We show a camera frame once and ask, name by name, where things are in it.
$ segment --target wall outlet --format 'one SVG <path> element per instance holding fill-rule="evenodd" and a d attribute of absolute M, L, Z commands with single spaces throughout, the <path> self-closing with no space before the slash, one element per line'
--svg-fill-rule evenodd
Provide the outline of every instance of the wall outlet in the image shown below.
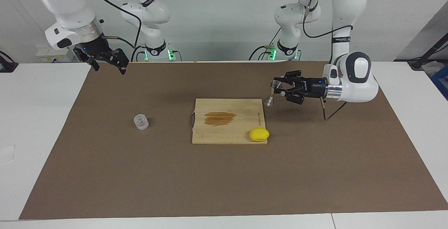
<path fill-rule="evenodd" d="M 54 50 L 51 47 L 39 48 L 36 56 L 43 63 L 73 63 L 78 62 L 75 54 L 69 48 Z"/>

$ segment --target black cable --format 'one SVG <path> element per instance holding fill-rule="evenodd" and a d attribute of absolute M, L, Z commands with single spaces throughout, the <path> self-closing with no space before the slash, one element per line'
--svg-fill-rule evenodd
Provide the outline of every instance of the black cable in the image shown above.
<path fill-rule="evenodd" d="M 300 61 L 300 59 L 302 58 L 302 50 L 297 50 L 298 52 L 300 52 L 300 56 L 299 56 L 299 60 L 298 61 Z"/>
<path fill-rule="evenodd" d="M 443 49 L 445 49 L 446 47 L 448 47 L 448 44 L 447 44 L 446 46 L 444 46 L 444 47 L 440 48 L 439 50 L 437 50 L 437 52 L 434 52 L 434 54 L 436 54 L 436 53 L 438 53 L 438 52 L 441 52 L 441 51 L 443 51 Z"/>
<path fill-rule="evenodd" d="M 262 55 L 264 55 L 264 54 L 270 54 L 271 52 L 263 52 L 262 54 L 260 54 L 260 56 L 258 56 L 258 60 L 260 60 L 261 59 L 261 56 Z"/>
<path fill-rule="evenodd" d="M 141 19 L 140 19 L 139 17 L 137 17 L 136 15 L 134 15 L 134 14 L 132 14 L 132 13 L 130 13 L 130 12 L 128 12 L 128 11 L 126 11 L 126 10 L 124 10 L 124 9 L 122 9 L 122 8 L 120 8 L 120 7 L 118 7 L 118 6 L 116 6 L 116 5 L 114 5 L 114 4 L 111 3 L 109 0 L 103 0 L 103 1 L 105 1 L 105 2 L 108 3 L 109 5 L 113 6 L 114 8 L 119 9 L 120 11 L 122 11 L 122 12 L 128 14 L 128 15 L 131 15 L 131 16 L 135 17 L 135 18 L 139 21 L 139 31 L 137 32 L 137 35 L 136 35 L 136 37 L 135 37 L 135 44 L 134 44 L 134 46 L 137 46 L 137 43 L 138 43 L 138 41 L 139 41 L 140 31 L 141 31 L 141 25 L 142 25 L 142 23 L 141 23 Z"/>
<path fill-rule="evenodd" d="M 307 8 L 309 8 L 309 7 L 311 6 L 312 1 L 313 1 L 313 0 L 309 0 L 309 3 L 308 3 Z M 305 35 L 307 35 L 308 38 L 312 38 L 312 39 L 320 38 L 320 37 L 323 37 L 323 36 L 325 36 L 325 35 L 334 33 L 334 32 L 337 31 L 337 30 L 341 30 L 341 29 L 349 28 L 349 27 L 351 28 L 351 30 L 353 30 L 353 25 L 346 25 L 346 26 L 343 26 L 343 27 L 339 27 L 339 28 L 337 28 L 337 29 L 335 29 L 335 30 L 330 30 L 329 32 L 320 34 L 320 35 L 318 35 L 318 36 L 310 36 L 310 35 L 308 35 L 307 31 L 305 30 L 305 20 L 307 20 L 307 16 L 308 16 L 308 15 L 305 14 L 305 16 L 303 17 L 302 28 L 303 28 L 303 33 L 305 33 Z"/>
<path fill-rule="evenodd" d="M 129 41 L 127 41 L 127 40 L 125 40 L 123 38 L 120 38 L 119 36 L 103 36 L 103 39 L 123 41 L 126 44 L 128 44 L 130 47 L 132 47 L 132 49 L 135 48 L 135 46 L 133 46 Z"/>
<path fill-rule="evenodd" d="M 132 56 L 131 56 L 131 62 L 133 62 L 133 60 L 134 60 L 134 56 L 135 56 L 135 53 L 137 52 L 137 50 L 138 49 L 140 49 L 140 48 L 143 48 L 143 46 L 138 46 L 138 47 L 136 47 L 135 49 L 134 49 L 134 51 L 132 52 Z"/>
<path fill-rule="evenodd" d="M 136 62 L 139 62 L 139 54 L 145 54 L 146 55 L 146 52 L 139 52 L 138 54 L 137 54 L 137 56 L 135 57 L 135 61 Z"/>
<path fill-rule="evenodd" d="M 8 54 L 0 51 L 1 54 L 3 54 L 3 56 L 7 57 L 11 62 L 16 63 Z"/>
<path fill-rule="evenodd" d="M 177 52 L 177 53 L 179 54 L 179 56 L 181 57 L 181 62 L 184 61 L 184 60 L 182 60 L 182 54 L 181 54 L 181 52 L 179 52 L 179 51 L 173 51 L 173 52 Z"/>
<path fill-rule="evenodd" d="M 436 52 L 434 52 L 432 55 L 434 55 L 434 54 L 436 54 L 436 53 L 438 53 L 438 52 L 441 52 L 441 51 L 443 51 L 444 49 L 446 49 L 446 47 L 448 47 L 448 44 L 446 45 L 446 46 L 444 46 L 444 47 L 442 47 L 442 48 L 440 48 L 439 50 L 437 50 Z M 413 60 L 416 60 L 416 59 L 419 59 L 419 58 L 421 58 L 421 57 L 423 57 L 423 56 L 420 56 L 420 57 L 415 57 L 415 58 L 411 58 L 411 59 L 408 59 L 407 60 L 407 62 L 408 61 L 413 61 Z"/>
<path fill-rule="evenodd" d="M 320 97 L 320 103 L 322 104 L 322 111 L 323 111 L 323 119 L 325 121 L 328 121 L 329 119 L 331 119 L 335 114 L 337 114 L 342 108 L 345 107 L 345 105 L 347 105 L 347 102 L 344 102 L 344 104 L 342 104 L 342 106 L 340 106 L 334 113 L 332 113 L 328 118 L 327 118 L 327 113 L 325 111 L 325 103 L 323 102 L 323 98 Z"/>
<path fill-rule="evenodd" d="M 279 28 L 279 30 L 277 31 L 275 36 L 272 38 L 272 40 L 269 42 L 269 45 L 271 45 L 274 42 L 275 38 L 277 38 L 277 35 L 279 34 L 280 30 L 281 30 L 281 27 Z M 263 57 L 261 58 L 262 60 L 264 60 L 264 55 L 266 55 L 266 53 L 270 53 L 270 52 L 267 52 L 267 48 L 266 48 L 266 50 L 264 50 Z"/>
<path fill-rule="evenodd" d="M 258 48 L 256 48 L 255 49 L 255 51 L 253 51 L 253 53 L 251 54 L 251 56 L 249 57 L 249 59 L 248 60 L 251 60 L 252 59 L 252 57 L 255 55 L 255 53 L 259 50 L 259 49 L 263 49 L 265 46 L 264 45 L 262 45 L 262 46 L 260 46 L 260 47 L 258 47 Z"/>

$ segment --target metal handle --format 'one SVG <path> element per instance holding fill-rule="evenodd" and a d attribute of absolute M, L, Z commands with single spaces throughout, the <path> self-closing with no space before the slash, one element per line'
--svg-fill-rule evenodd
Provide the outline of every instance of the metal handle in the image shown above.
<path fill-rule="evenodd" d="M 195 109 L 193 110 L 193 112 L 192 112 L 191 115 L 190 115 L 190 127 L 191 127 L 191 130 L 192 130 L 192 131 L 194 130 L 193 126 L 195 125 L 194 122 L 192 123 L 193 115 L 196 115 L 196 113 L 195 113 Z"/>

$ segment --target brown stain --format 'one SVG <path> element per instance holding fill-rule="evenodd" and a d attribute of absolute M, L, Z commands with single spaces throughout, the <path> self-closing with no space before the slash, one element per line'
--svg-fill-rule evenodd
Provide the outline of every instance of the brown stain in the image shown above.
<path fill-rule="evenodd" d="M 212 125 L 214 127 L 224 126 L 233 121 L 235 116 L 234 113 L 226 113 L 226 112 L 210 112 L 207 113 L 204 124 Z"/>

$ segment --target white table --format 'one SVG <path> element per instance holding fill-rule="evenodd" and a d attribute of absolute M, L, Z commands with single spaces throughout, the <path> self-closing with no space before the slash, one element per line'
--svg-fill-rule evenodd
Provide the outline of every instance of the white table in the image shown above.
<path fill-rule="evenodd" d="M 448 211 L 290 216 L 15 221 L 67 119 L 90 67 L 21 64 L 0 74 L 0 145 L 15 145 L 0 165 L 0 229 L 15 228 L 301 228 L 446 229 Z M 373 72 L 432 177 L 448 199 L 448 102 L 423 72 L 374 62 Z"/>

